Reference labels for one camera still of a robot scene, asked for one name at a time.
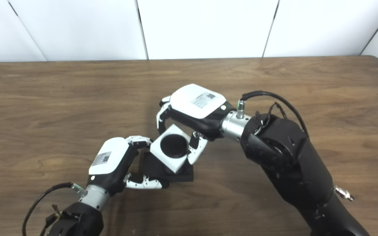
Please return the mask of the black and white left hand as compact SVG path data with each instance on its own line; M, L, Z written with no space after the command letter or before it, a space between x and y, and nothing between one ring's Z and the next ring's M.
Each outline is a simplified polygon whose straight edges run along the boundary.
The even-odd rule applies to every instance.
M108 139L89 168L87 185L101 187L111 197L121 193L125 188L168 188L170 183L167 180L129 172L139 149L149 148L152 143L152 139L139 135Z

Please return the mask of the black and white right hand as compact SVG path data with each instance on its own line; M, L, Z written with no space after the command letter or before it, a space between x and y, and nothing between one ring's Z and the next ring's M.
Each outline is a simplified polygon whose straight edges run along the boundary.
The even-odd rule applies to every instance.
M199 85L185 85L160 102L156 115L159 134L166 131L165 121L172 119L193 129L188 147L188 162L193 165L208 141L223 138L222 123L235 107L227 99Z

